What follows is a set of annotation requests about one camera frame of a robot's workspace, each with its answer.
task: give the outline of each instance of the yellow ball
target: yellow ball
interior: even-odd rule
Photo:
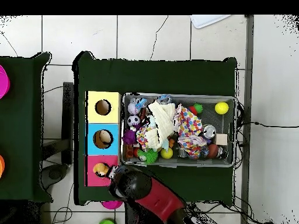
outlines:
[[[228,104],[226,102],[218,102],[215,105],[215,111],[218,114],[225,114],[228,111]]]
[[[168,148],[168,151],[166,151],[166,149],[162,149],[160,154],[164,159],[170,159],[173,155],[173,151],[171,148]]]

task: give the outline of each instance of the yellow panel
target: yellow panel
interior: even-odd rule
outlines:
[[[88,91],[88,123],[119,123],[120,98],[121,96],[117,92]],[[111,106],[111,110],[107,115],[100,115],[96,112],[96,104],[100,100],[106,100]]]

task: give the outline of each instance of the pink object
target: pink object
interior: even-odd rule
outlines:
[[[0,65],[0,99],[6,95],[9,90],[10,82],[9,78],[4,70],[4,68]]]
[[[93,172],[97,163],[105,163],[109,167],[117,166],[119,157],[117,155],[89,155],[87,158],[87,186],[109,186],[108,178],[100,178]]]
[[[117,208],[121,207],[122,204],[123,204],[122,201],[105,201],[105,202],[102,202],[102,205],[106,209],[117,209]]]

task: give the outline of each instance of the dark green tablecloth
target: dark green tablecloth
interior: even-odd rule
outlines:
[[[0,155],[5,171],[0,200],[51,201],[40,187],[41,75],[50,54],[33,58],[0,57],[11,82],[0,99]]]
[[[112,200],[107,187],[84,186],[85,91],[170,93],[185,95],[235,94],[235,58],[220,61],[126,61],[93,59],[80,53],[74,63],[75,75],[75,199]],[[167,186],[186,201],[221,200],[232,204],[233,168],[148,166]]]

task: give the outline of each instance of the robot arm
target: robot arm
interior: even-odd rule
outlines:
[[[165,224],[193,224],[183,210],[184,203],[166,186],[131,166],[112,167],[109,192],[114,197],[136,202],[153,212]]]

